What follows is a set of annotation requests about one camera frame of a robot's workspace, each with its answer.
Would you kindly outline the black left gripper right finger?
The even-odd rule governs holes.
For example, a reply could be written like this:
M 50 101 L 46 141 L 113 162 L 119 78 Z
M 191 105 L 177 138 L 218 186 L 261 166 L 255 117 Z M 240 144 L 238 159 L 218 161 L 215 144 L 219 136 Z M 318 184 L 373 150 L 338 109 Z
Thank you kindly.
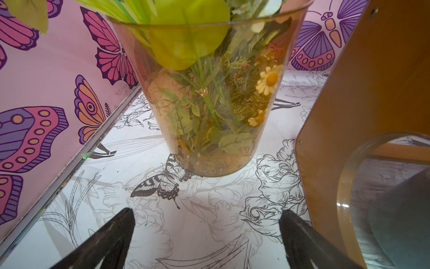
M 293 211 L 282 213 L 279 227 L 290 268 L 361 268 Z

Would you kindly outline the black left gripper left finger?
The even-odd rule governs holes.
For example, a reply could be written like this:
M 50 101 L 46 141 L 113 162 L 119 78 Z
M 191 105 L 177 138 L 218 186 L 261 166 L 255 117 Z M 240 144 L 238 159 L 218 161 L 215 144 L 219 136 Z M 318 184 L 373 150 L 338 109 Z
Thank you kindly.
M 54 269 L 122 269 L 135 227 L 134 213 L 124 208 Z

